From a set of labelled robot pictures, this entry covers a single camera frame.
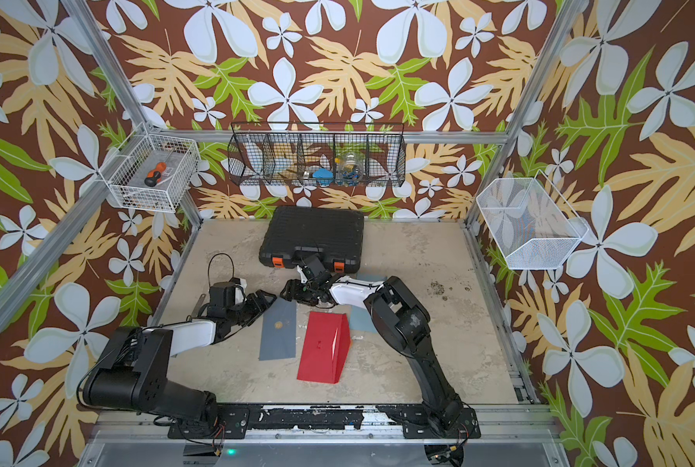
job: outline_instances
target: red triangular box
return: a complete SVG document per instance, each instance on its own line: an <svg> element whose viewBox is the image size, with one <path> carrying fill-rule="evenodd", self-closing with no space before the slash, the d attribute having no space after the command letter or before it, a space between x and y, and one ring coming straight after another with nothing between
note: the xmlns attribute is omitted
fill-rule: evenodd
<svg viewBox="0 0 695 467"><path fill-rule="evenodd" d="M304 351L298 366L301 381L335 384L351 346L348 316L339 313L309 313Z"/></svg>

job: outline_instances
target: floral wallpaper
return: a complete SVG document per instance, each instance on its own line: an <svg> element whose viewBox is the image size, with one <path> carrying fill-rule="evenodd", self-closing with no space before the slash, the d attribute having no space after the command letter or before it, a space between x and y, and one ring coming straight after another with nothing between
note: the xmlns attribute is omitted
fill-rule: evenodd
<svg viewBox="0 0 695 467"><path fill-rule="evenodd" d="M113 329L147 325L188 229L107 202L86 223L0 335L0 465L77 463L98 414L76 388Z"/></svg>
<svg viewBox="0 0 695 467"><path fill-rule="evenodd" d="M0 289L129 131L58 0L0 0ZM74 465L97 414L78 381L121 323L147 323L188 222L104 203L0 335L0 466Z"/></svg>
<svg viewBox="0 0 695 467"><path fill-rule="evenodd" d="M504 131L561 2L111 0L89 2L148 120L160 128L282 131L286 122ZM466 215L496 146L411 145L390 188L238 187L227 141L200 145L204 218L278 205L372 218ZM324 165L322 154L308 154Z"/></svg>
<svg viewBox="0 0 695 467"><path fill-rule="evenodd" d="M156 126L377 120L493 132L519 102L562 2L89 4Z"/></svg>
<svg viewBox="0 0 695 467"><path fill-rule="evenodd" d="M695 467L695 0L593 0L528 113L504 176L591 232L513 271L475 229L571 465Z"/></svg>

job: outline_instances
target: white mesh basket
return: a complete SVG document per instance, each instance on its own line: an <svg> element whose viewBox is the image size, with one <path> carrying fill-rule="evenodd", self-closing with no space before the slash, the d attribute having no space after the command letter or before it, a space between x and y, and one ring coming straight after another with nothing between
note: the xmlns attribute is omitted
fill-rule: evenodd
<svg viewBox="0 0 695 467"><path fill-rule="evenodd" d="M558 204L567 206L568 219ZM586 235L583 218L546 179L496 179L477 195L477 205L509 269L562 266Z"/></svg>
<svg viewBox="0 0 695 467"><path fill-rule="evenodd" d="M109 190L123 208L145 211L176 212L191 177L197 172L200 151L194 140L150 133L144 127L136 129L119 151L125 160L106 180ZM159 162L166 170L155 187L148 187L145 178Z"/></svg>

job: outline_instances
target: wire basket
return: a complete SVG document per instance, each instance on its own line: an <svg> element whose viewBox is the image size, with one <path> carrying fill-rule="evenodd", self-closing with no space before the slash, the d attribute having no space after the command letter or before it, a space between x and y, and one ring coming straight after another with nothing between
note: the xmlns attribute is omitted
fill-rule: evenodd
<svg viewBox="0 0 695 467"><path fill-rule="evenodd" d="M402 131L234 130L228 168L237 185L399 186L405 150Z"/></svg>
<svg viewBox="0 0 695 467"><path fill-rule="evenodd" d="M547 178L493 180L477 205L512 270L562 266L589 229ZM570 209L570 219L558 205Z"/></svg>
<svg viewBox="0 0 695 467"><path fill-rule="evenodd" d="M197 172L200 151L194 140L162 136L138 127L122 144L125 160L106 180L109 190L123 208L145 211L176 212L190 178ZM156 164L163 162L166 170L156 186L145 179Z"/></svg>

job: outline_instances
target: orange screwdriver handle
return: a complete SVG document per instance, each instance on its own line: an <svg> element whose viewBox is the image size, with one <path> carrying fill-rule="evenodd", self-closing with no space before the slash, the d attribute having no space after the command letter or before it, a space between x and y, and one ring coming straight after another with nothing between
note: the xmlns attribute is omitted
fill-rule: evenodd
<svg viewBox="0 0 695 467"><path fill-rule="evenodd" d="M166 163L159 162L156 165L156 168L148 173L148 176L145 179L145 184L149 187L155 187L156 184L161 181L161 174L164 172L164 170L166 170Z"/></svg>

